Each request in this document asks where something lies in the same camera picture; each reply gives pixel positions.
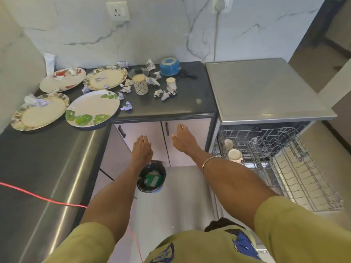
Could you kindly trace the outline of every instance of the plate with red pattern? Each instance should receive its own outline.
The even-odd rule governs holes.
[[[61,69],[44,78],[39,88],[46,93],[66,91],[80,84],[85,76],[85,70],[79,67]]]

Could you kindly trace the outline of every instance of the pink wire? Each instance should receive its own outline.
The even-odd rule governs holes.
[[[45,197],[41,197],[41,196],[38,196],[34,193],[31,193],[27,190],[24,190],[22,188],[19,188],[19,187],[16,187],[16,186],[12,186],[10,184],[6,184],[6,183],[3,183],[3,182],[0,182],[0,185],[2,186],[6,186],[6,187],[9,187],[9,188],[12,188],[12,189],[15,189],[15,190],[18,190],[18,191],[21,191],[23,193],[26,193],[26,194],[29,194],[31,196],[34,196],[34,197],[37,197],[39,199],[42,199],[42,200],[45,200],[47,202],[51,202],[51,203],[55,203],[55,204],[59,204],[59,205],[64,205],[64,206],[71,206],[71,207],[80,207],[80,208],[87,208],[87,206],[83,206],[83,205],[77,205],[77,204],[70,204],[70,203],[64,203],[64,202],[58,202],[58,201],[55,201],[55,200],[52,200],[52,199],[47,199]],[[136,237],[136,235],[133,233],[133,231],[130,229],[129,225],[128,225],[128,228],[129,232],[132,234],[133,238],[134,238],[134,241],[135,243],[137,244],[137,247],[138,247],[138,252],[139,252],[139,256],[140,256],[140,259],[141,259],[141,263],[143,263],[143,258],[141,256],[141,252],[140,252],[140,247],[139,247],[139,243],[138,243],[138,239]]]

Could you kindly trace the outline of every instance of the shirt sleeve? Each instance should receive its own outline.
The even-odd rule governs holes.
[[[290,200],[267,199],[255,229],[277,263],[351,262],[351,233]]]
[[[114,246],[106,226],[87,222],[76,227],[43,263],[106,263]]]

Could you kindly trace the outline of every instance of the dishwasher top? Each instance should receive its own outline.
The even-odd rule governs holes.
[[[206,67],[222,125],[337,116],[283,59],[207,63]]]

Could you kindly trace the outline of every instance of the person's left hand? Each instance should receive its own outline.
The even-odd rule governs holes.
[[[138,137],[133,146],[132,164],[142,169],[151,162],[152,155],[151,143],[147,140],[147,136]]]

